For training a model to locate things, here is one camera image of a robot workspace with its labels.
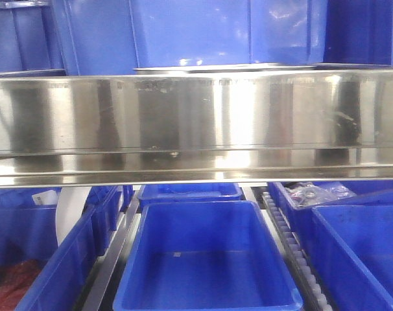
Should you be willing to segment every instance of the blue plastic bin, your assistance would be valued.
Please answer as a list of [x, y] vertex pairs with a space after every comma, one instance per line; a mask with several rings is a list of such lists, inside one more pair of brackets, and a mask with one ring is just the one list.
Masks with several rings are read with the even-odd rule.
[[51, 0], [69, 75], [125, 75], [137, 67], [128, 0]]
[[42, 206], [39, 200], [35, 200], [32, 195], [53, 190], [57, 194], [61, 188], [21, 188], [21, 189], [0, 189], [0, 209], [16, 209]]
[[88, 209], [60, 247], [55, 208], [0, 209], [0, 265], [36, 259], [43, 267], [16, 310], [70, 310], [97, 256]]
[[99, 256], [104, 255], [113, 231], [117, 230], [120, 197], [118, 187], [112, 187], [105, 198], [97, 204], [92, 216], [95, 248]]
[[63, 68], [47, 1], [0, 1], [0, 72]]
[[327, 7], [327, 0], [251, 0], [251, 62], [323, 62]]
[[145, 207], [113, 309], [300, 310], [302, 298], [248, 201]]
[[[44, 208], [42, 205], [36, 205], [32, 195], [42, 194], [48, 190], [59, 193], [61, 188], [0, 189], [0, 209]], [[86, 205], [94, 208], [92, 224], [98, 255], [104, 254], [113, 231], [117, 229], [120, 197], [121, 192], [117, 186], [96, 186], [91, 188], [86, 200]]]
[[[314, 182], [323, 187], [330, 182]], [[341, 183], [353, 191], [357, 196], [345, 198], [319, 205], [346, 205], [346, 204], [389, 204], [393, 203], [393, 180], [383, 181], [341, 181]], [[289, 193], [281, 183], [269, 183], [270, 195], [287, 217], [291, 230], [296, 232], [302, 247], [307, 253], [313, 248], [312, 207], [298, 208]]]
[[313, 264], [339, 310], [393, 311], [393, 205], [313, 209]]
[[236, 183], [145, 185], [137, 195], [141, 208], [150, 203], [232, 201], [240, 197], [241, 189]]
[[322, 62], [327, 0], [52, 0], [69, 75]]
[[324, 59], [393, 65], [393, 0], [329, 0]]

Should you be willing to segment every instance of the red material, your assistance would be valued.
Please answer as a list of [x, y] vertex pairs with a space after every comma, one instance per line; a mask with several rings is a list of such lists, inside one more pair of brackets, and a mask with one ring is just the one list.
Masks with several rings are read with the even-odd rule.
[[40, 272], [36, 260], [0, 266], [0, 311], [15, 309]]

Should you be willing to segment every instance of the blue container wall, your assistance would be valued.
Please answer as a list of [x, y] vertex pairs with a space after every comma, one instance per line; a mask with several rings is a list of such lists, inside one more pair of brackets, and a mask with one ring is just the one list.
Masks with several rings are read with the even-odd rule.
[[[323, 186], [330, 182], [314, 182], [317, 186]], [[324, 205], [375, 205], [375, 204], [393, 204], [393, 180], [385, 181], [342, 181], [345, 187], [356, 193], [356, 196], [339, 199], [337, 201], [319, 204]], [[289, 193], [285, 190], [282, 183], [269, 183], [269, 192], [278, 206], [287, 217], [291, 230], [296, 232], [300, 239], [302, 247], [308, 254], [313, 252], [313, 237], [315, 232], [312, 226], [312, 208], [313, 206], [299, 208], [291, 199]]]
[[137, 67], [126, 0], [52, 0], [69, 75], [124, 75]]
[[63, 68], [48, 6], [0, 8], [0, 72]]
[[393, 0], [329, 0], [325, 61], [393, 65]]
[[327, 0], [53, 0], [70, 75], [321, 62]]
[[17, 305], [17, 311], [72, 309], [97, 258], [93, 212], [88, 209], [75, 224]]
[[327, 1], [252, 0], [252, 63], [322, 62]]
[[140, 67], [249, 63], [247, 0], [131, 0]]
[[46, 262], [56, 249], [54, 208], [0, 209], [0, 265]]
[[137, 198], [140, 207], [162, 202], [213, 202], [240, 200], [236, 183], [178, 183], [142, 186]]
[[393, 205], [313, 209], [311, 258], [340, 310], [393, 311]]
[[157, 203], [143, 213], [114, 310], [300, 310], [259, 207]]

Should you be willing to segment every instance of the white roller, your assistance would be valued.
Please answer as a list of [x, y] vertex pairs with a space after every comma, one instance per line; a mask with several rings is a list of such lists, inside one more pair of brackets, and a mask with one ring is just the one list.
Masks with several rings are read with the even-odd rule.
[[55, 214], [56, 240], [58, 245], [80, 219], [91, 187], [64, 187], [61, 190]]

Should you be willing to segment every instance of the stainless steel shelf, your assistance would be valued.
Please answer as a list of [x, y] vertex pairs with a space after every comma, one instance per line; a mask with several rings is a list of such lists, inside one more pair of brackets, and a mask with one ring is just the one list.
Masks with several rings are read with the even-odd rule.
[[328, 178], [393, 178], [393, 69], [0, 78], [0, 187]]

